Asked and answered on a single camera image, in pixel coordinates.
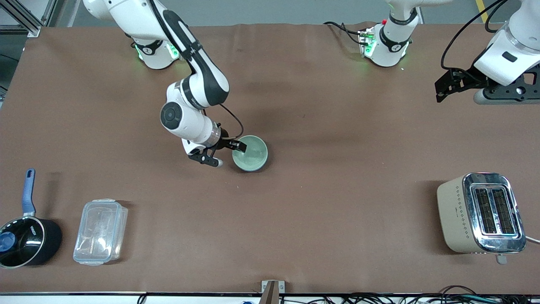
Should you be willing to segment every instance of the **clear plastic container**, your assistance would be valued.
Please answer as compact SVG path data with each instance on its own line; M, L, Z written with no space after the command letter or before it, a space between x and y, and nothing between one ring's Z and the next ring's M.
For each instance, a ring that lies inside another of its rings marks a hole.
M102 265L120 257L127 208L115 200L86 203L80 219L73 259L84 265Z

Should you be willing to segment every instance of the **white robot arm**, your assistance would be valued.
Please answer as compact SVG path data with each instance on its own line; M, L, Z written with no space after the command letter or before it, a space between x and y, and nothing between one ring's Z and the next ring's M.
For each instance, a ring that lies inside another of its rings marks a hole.
M490 9L502 0L486 8ZM468 70L447 68L436 83L437 101L468 89L481 89L478 104L540 103L540 1L522 0L521 7L494 34ZM526 83L524 74L531 74Z
M229 137L220 124L201 112L225 102L229 83L176 13L157 0L84 0L84 5L95 17L114 20L135 41L148 67L169 66L175 60L174 51L190 65L191 75L167 88L160 115L162 125L182 138L189 158L220 167L222 161L213 157L217 149L246 151L245 144Z
M405 56L410 35L420 20L417 7L437 6L452 0L386 0L390 16L386 23L360 32L360 52L381 67L396 65Z

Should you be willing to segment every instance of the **black pot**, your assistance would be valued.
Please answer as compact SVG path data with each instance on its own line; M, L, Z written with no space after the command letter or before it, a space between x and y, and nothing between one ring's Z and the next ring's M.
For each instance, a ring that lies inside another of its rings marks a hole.
M17 268L41 265L49 260L60 247L62 231L51 220L34 217L32 202L36 171L28 169L23 190L23 216L0 228L0 267Z

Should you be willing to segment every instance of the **tabletop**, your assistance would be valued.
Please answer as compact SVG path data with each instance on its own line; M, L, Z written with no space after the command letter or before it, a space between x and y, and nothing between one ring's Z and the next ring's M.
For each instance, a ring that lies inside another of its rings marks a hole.
M540 107L435 100L441 53L459 25L419 25L407 55L380 68L325 25L193 28L227 76L226 105L263 138L260 171L185 155L160 124L186 62L151 70L119 28L43 28L29 39L0 111L0 221L21 216L36 169L37 216L63 231L45 265L0 269L0 291L538 293L540 246L498 265L444 243L436 189L473 171L506 176L525 231L540 236ZM448 65L467 68L490 35L472 25ZM208 115L239 128L219 107ZM127 207L120 259L74 262L84 204Z

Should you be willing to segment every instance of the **pot handle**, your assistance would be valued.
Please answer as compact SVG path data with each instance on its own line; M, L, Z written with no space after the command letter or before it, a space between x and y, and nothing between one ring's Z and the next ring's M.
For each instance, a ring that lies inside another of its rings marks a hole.
M32 193L33 193L33 182L35 179L36 171L33 168L26 171L26 178L24 179L24 189L23 189L23 216L34 216L36 215L36 208L32 202Z

